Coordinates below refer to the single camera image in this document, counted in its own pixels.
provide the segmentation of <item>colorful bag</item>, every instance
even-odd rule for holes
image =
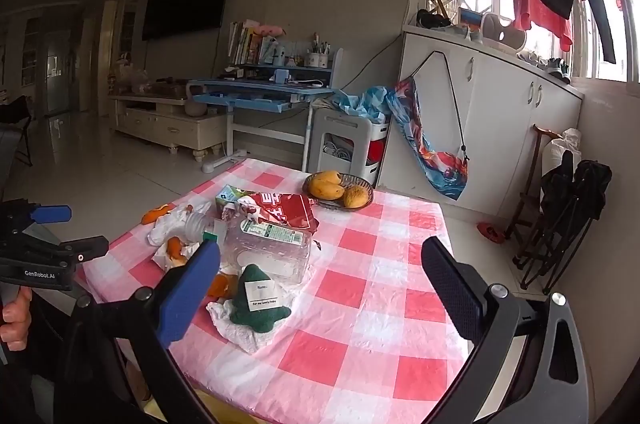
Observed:
[[[418,95],[416,93],[414,75],[420,71],[422,66],[435,53],[442,54],[449,74],[449,82],[451,83],[451,91],[453,93],[453,101],[458,115],[458,127],[460,128],[460,139],[462,141],[461,150],[464,158],[443,152],[434,151],[427,140],[420,121],[420,104],[418,103]],[[389,90],[386,94],[386,102],[391,109],[396,122],[398,123],[404,138],[409,146],[414,150],[420,167],[424,171],[431,185],[446,197],[458,200],[460,193],[466,185],[467,164],[469,158],[466,155],[465,140],[462,135],[462,124],[460,122],[460,112],[458,111],[458,102],[456,93],[453,89],[451,81],[451,72],[449,70],[449,62],[446,55],[440,51],[433,51],[427,58],[416,68],[412,74],[406,79],[400,81],[393,90]]]

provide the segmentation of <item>finger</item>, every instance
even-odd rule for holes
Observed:
[[[31,318],[29,317],[28,321],[24,321],[22,323],[11,323],[10,325],[2,325],[2,327],[0,327],[0,338],[5,343],[24,340],[29,333],[30,324]]]
[[[12,341],[7,345],[7,347],[12,352],[20,352],[21,350],[24,350],[27,347],[27,339],[25,338],[22,341]]]
[[[31,292],[27,293],[20,289],[15,301],[7,303],[2,309],[2,318],[5,323],[19,323],[26,320],[31,304],[30,296]]]

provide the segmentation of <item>checkered tablecloth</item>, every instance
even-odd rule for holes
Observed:
[[[212,200],[225,184],[300,192],[306,174],[245,160],[174,202]],[[440,207],[375,192],[354,213],[315,206],[321,251],[311,282],[274,343],[250,356],[223,339],[204,306],[170,350],[183,372],[215,397],[282,424],[421,422],[467,357],[420,266],[420,246],[449,237]],[[84,265],[105,301],[155,286],[155,248],[137,226]]]

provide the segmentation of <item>green felt christmas tree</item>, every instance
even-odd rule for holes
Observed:
[[[246,266],[242,276],[240,276],[238,280],[238,294],[236,294],[233,300],[234,312],[231,314],[232,323],[236,325],[246,325],[259,334],[264,334],[273,330],[273,324],[276,321],[288,318],[291,315],[291,309],[288,307],[274,307],[254,312],[249,310],[249,302],[246,298],[246,288],[244,284],[268,279],[271,278],[256,264],[251,263]]]

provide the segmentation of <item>red snack bag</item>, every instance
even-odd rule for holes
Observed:
[[[318,230],[318,221],[311,211],[315,203],[306,195],[281,193],[254,193],[237,201],[240,210],[254,222],[272,222],[311,233]]]

